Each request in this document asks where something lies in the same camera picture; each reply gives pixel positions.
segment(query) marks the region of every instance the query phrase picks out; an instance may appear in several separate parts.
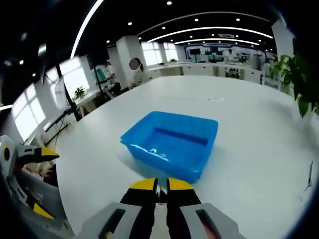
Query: white table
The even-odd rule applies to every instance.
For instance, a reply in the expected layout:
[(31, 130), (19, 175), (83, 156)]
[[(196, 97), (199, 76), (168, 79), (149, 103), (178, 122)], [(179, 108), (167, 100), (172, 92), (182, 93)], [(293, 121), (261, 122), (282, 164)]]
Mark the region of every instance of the white table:
[[(59, 138), (57, 177), (75, 234), (130, 185), (163, 177), (137, 163), (120, 136), (151, 111), (215, 119), (219, 130), (194, 188), (238, 223), (248, 239), (282, 238), (300, 217), (302, 191), (316, 152), (290, 117), (293, 99), (272, 88), (206, 76), (162, 77), (99, 107)], [(319, 129), (318, 118), (312, 127)]]
[[(114, 84), (109, 84), (109, 85), (104, 85), (103, 86), (103, 92), (105, 92), (111, 99), (113, 99), (114, 97), (112, 96), (112, 94), (109, 92), (109, 90), (114, 86)], [(84, 117), (84, 110), (83, 107), (85, 106), (87, 111), (91, 112), (93, 111), (96, 106), (93, 103), (93, 99), (95, 99), (99, 94), (100, 94), (100, 89), (95, 89), (92, 91), (89, 91), (86, 93), (86, 95), (82, 98), (79, 98), (75, 101), (75, 104), (80, 107), (80, 112), (81, 112), (81, 116)]]

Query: black ceiling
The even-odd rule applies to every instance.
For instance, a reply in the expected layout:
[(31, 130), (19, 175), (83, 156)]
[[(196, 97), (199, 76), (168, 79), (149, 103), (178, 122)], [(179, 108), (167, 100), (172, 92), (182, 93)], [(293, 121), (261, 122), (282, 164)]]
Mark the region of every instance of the black ceiling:
[[(89, 21), (78, 51), (83, 53), (88, 46), (104, 44), (114, 45), (124, 35), (137, 35), (154, 27), (139, 36), (142, 41), (147, 41), (164, 34), (175, 31), (207, 26), (230, 26), (255, 30), (272, 36), (271, 25), (276, 21), (276, 15), (262, 0), (171, 0), (172, 5), (167, 5), (167, 0), (104, 0)], [(55, 44), (56, 51), (60, 54), (60, 61), (70, 57), (71, 50), (77, 33), (91, 7), (96, 0), (33, 0), (10, 1), (8, 10), (9, 18), (3, 18), (1, 32), (2, 45), (0, 49), (0, 69), (7, 71), (5, 60), (15, 63), (15, 78), (23, 81), (27, 86), (35, 79), (32, 72), (37, 71), (37, 52), (39, 45), (50, 40)], [(226, 11), (227, 13), (207, 13), (184, 17), (190, 14), (203, 12)], [(262, 40), (262, 49), (275, 49), (275, 42), (264, 36), (238, 30), (197, 30), (180, 33), (158, 40), (174, 42), (193, 39), (218, 37), (217, 34), (239, 35), (238, 39), (259, 43)], [(19, 60), (24, 60), (24, 65), (19, 66)], [(17, 94), (10, 97), (12, 101)]]

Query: window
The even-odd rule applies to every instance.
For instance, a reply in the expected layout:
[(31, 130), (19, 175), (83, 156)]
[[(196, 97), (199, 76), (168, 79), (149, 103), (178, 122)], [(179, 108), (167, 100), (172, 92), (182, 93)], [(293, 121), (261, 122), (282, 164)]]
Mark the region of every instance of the window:
[(178, 61), (177, 51), (174, 43), (164, 42), (164, 48), (167, 61), (170, 61), (171, 59)]
[[(63, 75), (65, 87), (70, 95), (73, 98), (76, 88), (83, 87), (84, 89), (89, 88), (89, 83), (86, 79), (84, 70), (81, 66), (80, 59), (75, 57), (71, 60), (67, 60), (60, 64), (61, 73)], [(55, 85), (59, 81), (59, 76), (56, 71), (56, 68), (49, 70), (47, 73), (47, 83), (50, 86), (51, 94), (56, 103), (55, 97)]]
[(34, 84), (30, 85), (14, 102), (11, 112), (22, 139), (27, 140), (45, 119), (43, 109), (36, 97)]
[(142, 42), (142, 49), (146, 61), (146, 65), (155, 65), (162, 62), (160, 47), (157, 42)]

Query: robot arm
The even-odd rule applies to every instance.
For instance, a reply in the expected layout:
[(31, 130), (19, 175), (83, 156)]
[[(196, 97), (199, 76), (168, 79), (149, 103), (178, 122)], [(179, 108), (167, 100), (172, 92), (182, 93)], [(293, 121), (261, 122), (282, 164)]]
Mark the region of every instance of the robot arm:
[(204, 225), (217, 239), (245, 239), (237, 223), (210, 203), (202, 204), (190, 184), (169, 178), (163, 197), (158, 196), (157, 186), (156, 178), (133, 184), (120, 203), (111, 203), (87, 220), (75, 239), (105, 239), (109, 233), (111, 239), (149, 239), (158, 202), (167, 205), (166, 223), (172, 239), (208, 239)]
[(59, 155), (45, 147), (16, 144), (7, 135), (0, 137), (0, 153), (0, 168), (9, 191), (36, 213), (54, 219), (54, 216), (27, 190), (20, 174), (22, 167), (28, 163), (50, 161)]

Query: blue plastic tub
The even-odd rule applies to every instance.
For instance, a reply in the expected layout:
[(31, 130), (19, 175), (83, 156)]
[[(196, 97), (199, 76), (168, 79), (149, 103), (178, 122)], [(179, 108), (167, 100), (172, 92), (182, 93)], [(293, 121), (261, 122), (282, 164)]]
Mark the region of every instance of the blue plastic tub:
[(122, 137), (134, 158), (172, 177), (196, 182), (217, 135), (218, 122), (192, 116), (151, 112)]

